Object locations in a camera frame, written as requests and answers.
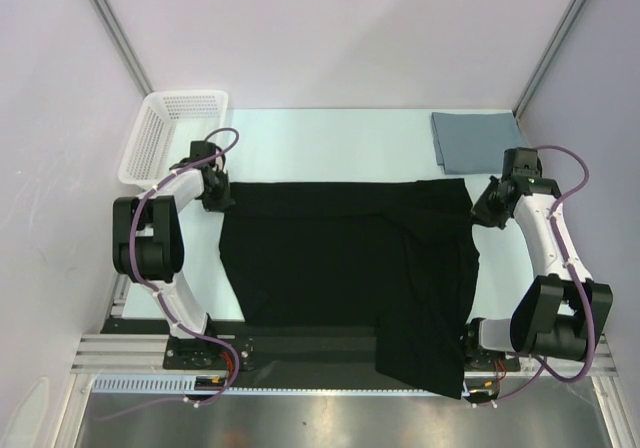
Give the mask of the black t shirt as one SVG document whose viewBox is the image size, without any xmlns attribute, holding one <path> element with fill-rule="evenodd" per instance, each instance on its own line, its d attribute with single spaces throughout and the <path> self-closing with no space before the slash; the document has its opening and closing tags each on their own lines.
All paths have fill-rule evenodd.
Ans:
<svg viewBox="0 0 640 448">
<path fill-rule="evenodd" d="M 231 186 L 220 258 L 245 322 L 371 327 L 375 367 L 449 398 L 479 253 L 460 178 Z"/>
</svg>

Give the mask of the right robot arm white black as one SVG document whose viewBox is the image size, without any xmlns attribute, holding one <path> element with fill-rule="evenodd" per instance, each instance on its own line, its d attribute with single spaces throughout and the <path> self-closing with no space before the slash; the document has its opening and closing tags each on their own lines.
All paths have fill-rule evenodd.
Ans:
<svg viewBox="0 0 640 448">
<path fill-rule="evenodd" d="M 534 279 L 511 317 L 468 323 L 461 356 L 469 367 L 484 369 L 508 354 L 592 360 L 613 294 L 581 261 L 560 198 L 553 180 L 492 177 L 474 204 L 472 219 L 478 225 L 503 229 L 508 220 L 515 221 Z"/>
</svg>

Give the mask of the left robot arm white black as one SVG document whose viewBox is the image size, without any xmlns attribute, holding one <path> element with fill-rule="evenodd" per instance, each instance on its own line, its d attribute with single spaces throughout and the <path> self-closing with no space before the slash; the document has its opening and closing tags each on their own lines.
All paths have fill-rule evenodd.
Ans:
<svg viewBox="0 0 640 448">
<path fill-rule="evenodd" d="M 120 197 L 112 207 L 112 262 L 141 286 L 161 309 L 168 327 L 163 367 L 212 369 L 223 360 L 237 365 L 234 348 L 218 339 L 210 315 L 196 300 L 183 273 L 185 248 L 179 213 L 193 201 L 208 212 L 233 206 L 228 173 L 205 167 L 167 179 L 139 197 Z"/>
</svg>

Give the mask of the folded grey-blue t shirt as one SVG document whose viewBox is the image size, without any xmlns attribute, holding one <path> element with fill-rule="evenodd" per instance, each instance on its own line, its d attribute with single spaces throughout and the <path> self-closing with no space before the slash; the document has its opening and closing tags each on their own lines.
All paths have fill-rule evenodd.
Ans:
<svg viewBox="0 0 640 448">
<path fill-rule="evenodd" d="M 445 175 L 500 173 L 504 152 L 527 145 L 511 113 L 433 112 L 431 129 L 436 161 Z"/>
</svg>

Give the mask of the white plastic basket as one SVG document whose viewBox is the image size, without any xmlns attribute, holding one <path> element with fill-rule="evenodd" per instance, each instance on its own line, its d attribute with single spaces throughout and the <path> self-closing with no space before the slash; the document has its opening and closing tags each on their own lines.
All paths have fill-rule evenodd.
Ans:
<svg viewBox="0 0 640 448">
<path fill-rule="evenodd" d="M 149 189 L 189 155 L 190 143 L 225 126 L 223 90 L 153 92 L 142 102 L 119 165 L 124 185 Z"/>
</svg>

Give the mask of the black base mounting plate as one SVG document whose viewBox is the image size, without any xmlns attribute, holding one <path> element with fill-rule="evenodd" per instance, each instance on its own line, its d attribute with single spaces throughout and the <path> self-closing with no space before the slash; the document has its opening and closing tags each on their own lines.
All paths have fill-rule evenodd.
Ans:
<svg viewBox="0 0 640 448">
<path fill-rule="evenodd" d="M 104 335 L 134 339 L 160 338 L 160 366 L 166 371 L 214 371 L 224 368 L 223 355 L 236 351 L 239 388 L 294 390 L 416 389 L 449 396 L 467 373 L 493 370 L 499 355 L 466 358 L 460 370 L 443 365 L 440 355 L 425 367 L 409 362 L 407 344 L 384 350 L 372 328 L 257 328 L 242 322 L 216 321 L 213 334 L 223 346 L 193 337 L 175 337 L 160 319 L 110 318 Z"/>
</svg>

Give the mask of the aluminium frame rail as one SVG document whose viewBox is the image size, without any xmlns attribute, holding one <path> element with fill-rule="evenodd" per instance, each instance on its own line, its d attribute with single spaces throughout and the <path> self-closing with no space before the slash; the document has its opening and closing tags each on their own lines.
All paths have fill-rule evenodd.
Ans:
<svg viewBox="0 0 640 448">
<path fill-rule="evenodd" d="M 258 367 L 265 359 L 291 361 L 313 355 L 319 363 L 364 362 L 375 354 L 373 337 L 257 337 L 246 341 L 229 339 L 237 352 Z M 207 364 L 197 359 L 180 361 L 169 356 L 166 335 L 96 334 L 82 337 L 72 363 L 74 373 L 94 374 L 196 374 L 220 371 L 226 362 L 220 358 Z"/>
</svg>

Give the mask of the left aluminium corner post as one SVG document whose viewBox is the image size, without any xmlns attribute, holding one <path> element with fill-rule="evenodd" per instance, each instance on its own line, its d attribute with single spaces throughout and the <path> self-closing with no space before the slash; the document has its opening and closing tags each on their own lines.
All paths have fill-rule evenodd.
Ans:
<svg viewBox="0 0 640 448">
<path fill-rule="evenodd" d="M 89 0 L 89 2 L 138 91 L 143 97 L 152 93 L 154 91 L 152 83 L 110 1 Z"/>
</svg>

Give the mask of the aluminium corner post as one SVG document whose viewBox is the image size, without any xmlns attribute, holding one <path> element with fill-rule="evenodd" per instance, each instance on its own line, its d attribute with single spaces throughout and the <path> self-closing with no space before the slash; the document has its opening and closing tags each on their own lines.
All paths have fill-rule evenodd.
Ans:
<svg viewBox="0 0 640 448">
<path fill-rule="evenodd" d="M 143 97 L 152 93 L 154 91 L 152 83 L 110 1 L 89 0 L 89 2 L 138 91 Z"/>
<path fill-rule="evenodd" d="M 561 51 L 564 43 L 569 37 L 574 25 L 577 23 L 581 13 L 589 0 L 570 0 L 566 10 L 560 18 L 549 42 L 547 43 L 541 58 L 536 64 L 529 77 L 522 93 L 520 94 L 512 113 L 517 122 L 524 116 L 528 106 L 535 97 L 538 89 L 545 80 L 557 55 Z"/>
</svg>

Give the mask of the right aluminium corner post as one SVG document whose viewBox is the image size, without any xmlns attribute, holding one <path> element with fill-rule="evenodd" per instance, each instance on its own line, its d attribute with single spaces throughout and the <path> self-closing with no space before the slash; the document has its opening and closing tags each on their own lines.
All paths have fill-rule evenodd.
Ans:
<svg viewBox="0 0 640 448">
<path fill-rule="evenodd" d="M 541 58 L 536 64 L 529 77 L 522 93 L 520 94 L 512 113 L 517 122 L 524 116 L 528 106 L 535 97 L 538 89 L 545 80 L 557 55 L 561 51 L 564 43 L 569 37 L 574 25 L 577 23 L 581 13 L 589 0 L 570 0 L 566 10 L 560 18 L 549 42 L 547 43 Z"/>
</svg>

